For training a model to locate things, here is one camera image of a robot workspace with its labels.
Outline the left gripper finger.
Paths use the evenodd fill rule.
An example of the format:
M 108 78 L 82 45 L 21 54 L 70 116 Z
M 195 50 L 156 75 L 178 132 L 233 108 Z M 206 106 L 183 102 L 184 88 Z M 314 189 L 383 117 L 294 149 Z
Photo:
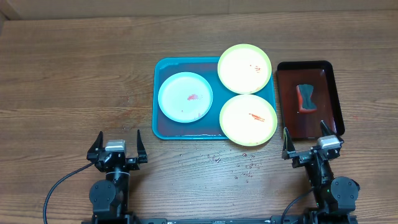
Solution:
M 147 159 L 147 153 L 141 139 L 140 130 L 137 130 L 137 153 L 139 159 Z
M 88 153 L 89 154 L 97 153 L 98 151 L 102 150 L 102 148 L 103 148 L 103 132 L 100 131 L 96 140 L 89 148 Z

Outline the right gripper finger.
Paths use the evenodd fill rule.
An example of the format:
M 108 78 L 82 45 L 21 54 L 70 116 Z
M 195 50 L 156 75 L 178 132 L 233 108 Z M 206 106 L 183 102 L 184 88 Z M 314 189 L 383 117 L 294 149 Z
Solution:
M 320 121 L 322 136 L 335 136 L 336 133 L 330 129 L 324 120 Z
M 292 138 L 290 137 L 289 130 L 287 127 L 284 128 L 284 145 L 282 148 L 282 155 L 283 156 L 289 156 L 291 154 L 295 153 L 295 147 L 292 141 Z

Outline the orange sponge with dark scourer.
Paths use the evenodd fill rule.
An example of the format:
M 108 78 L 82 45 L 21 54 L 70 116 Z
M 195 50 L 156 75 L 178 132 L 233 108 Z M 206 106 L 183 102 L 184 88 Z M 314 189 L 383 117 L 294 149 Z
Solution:
M 298 98 L 299 113 L 313 113 L 317 110 L 317 106 L 312 101 L 313 86 L 309 84 L 301 84 L 296 86 Z

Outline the light blue plate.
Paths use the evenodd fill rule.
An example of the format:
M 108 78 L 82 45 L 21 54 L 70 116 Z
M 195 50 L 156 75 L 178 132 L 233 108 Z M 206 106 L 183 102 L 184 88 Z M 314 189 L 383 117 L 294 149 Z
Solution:
M 157 99 L 160 110 L 166 117 L 178 123 L 191 123 L 209 112 L 213 91 L 201 75 L 180 72 L 161 84 Z

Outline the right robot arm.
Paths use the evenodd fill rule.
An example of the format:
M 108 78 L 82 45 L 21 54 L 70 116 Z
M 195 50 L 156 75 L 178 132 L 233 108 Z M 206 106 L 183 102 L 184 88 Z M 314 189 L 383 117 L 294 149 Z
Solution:
M 357 223 L 350 213 L 355 211 L 360 186 L 348 177 L 335 177 L 330 161 L 340 156 L 344 140 L 324 121 L 320 122 L 322 137 L 307 151 L 297 152 L 289 130 L 284 128 L 282 158 L 292 160 L 292 167 L 304 167 L 311 188 L 293 200 L 280 217 L 280 223 Z M 317 206 L 307 208 L 299 216 L 287 218 L 289 209 L 312 193 Z

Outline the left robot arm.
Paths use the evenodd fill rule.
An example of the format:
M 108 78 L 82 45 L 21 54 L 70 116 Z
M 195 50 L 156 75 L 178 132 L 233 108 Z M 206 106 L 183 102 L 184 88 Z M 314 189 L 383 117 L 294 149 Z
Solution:
M 105 179 L 93 184 L 89 199 L 93 205 L 92 223 L 140 223 L 140 219 L 128 210 L 130 172 L 139 170 L 147 162 L 147 153 L 137 132 L 137 157 L 126 157 L 126 142 L 111 140 L 103 144 L 103 133 L 99 133 L 86 157 Z

